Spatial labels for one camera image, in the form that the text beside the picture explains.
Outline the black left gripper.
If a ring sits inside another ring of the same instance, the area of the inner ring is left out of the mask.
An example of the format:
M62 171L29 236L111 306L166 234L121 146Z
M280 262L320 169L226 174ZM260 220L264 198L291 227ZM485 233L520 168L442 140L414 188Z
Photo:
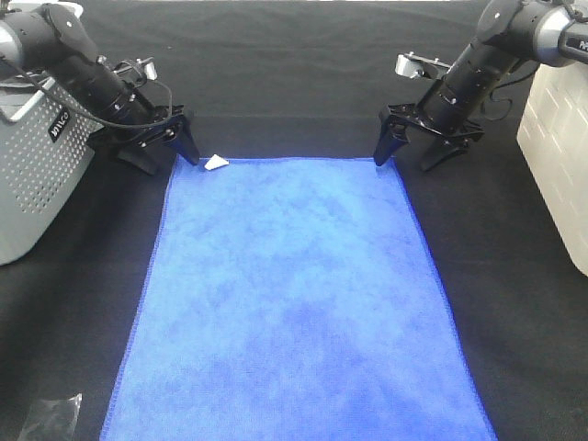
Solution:
M148 146L164 146L174 149L191 165L197 165L200 153L193 139L191 122L193 111L182 105L172 106L171 118L167 109L157 106L153 116L160 119L147 129L103 128L93 132L86 144L97 153L131 165L146 175L155 175L158 166L146 152Z

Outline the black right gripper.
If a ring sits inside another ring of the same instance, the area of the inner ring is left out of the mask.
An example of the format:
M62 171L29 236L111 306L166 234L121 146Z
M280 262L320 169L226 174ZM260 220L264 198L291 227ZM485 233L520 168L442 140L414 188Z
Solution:
M439 103L386 105L379 112L381 128L373 152L375 164L384 165L409 142L409 128L428 132L438 138L424 152L420 161L420 169L424 172L465 154L469 149L469 141L478 141L484 134L480 124L469 121L467 110L459 105Z

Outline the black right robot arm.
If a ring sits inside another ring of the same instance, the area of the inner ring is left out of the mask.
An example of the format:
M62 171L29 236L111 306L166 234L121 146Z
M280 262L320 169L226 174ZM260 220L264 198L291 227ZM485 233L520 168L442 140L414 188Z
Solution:
M481 138L469 121L476 108L525 62L563 67L587 61L587 4L584 1L491 1L469 45L452 64L412 52L398 56L395 71L432 80L416 103L387 105L380 113L376 165L409 143L413 127L433 135L421 167L428 171L465 153Z

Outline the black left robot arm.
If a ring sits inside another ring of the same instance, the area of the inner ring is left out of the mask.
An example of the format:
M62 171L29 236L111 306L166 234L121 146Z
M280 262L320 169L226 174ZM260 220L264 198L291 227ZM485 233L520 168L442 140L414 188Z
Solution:
M101 124L87 140L93 150L148 175L157 170L146 151L149 146L168 146L190 164L198 164L192 115L172 102L156 106L140 91L155 80L152 59L112 66L65 5L45 3L22 11L2 2L1 75L20 74L43 92L34 72L52 77L78 103L77 115Z

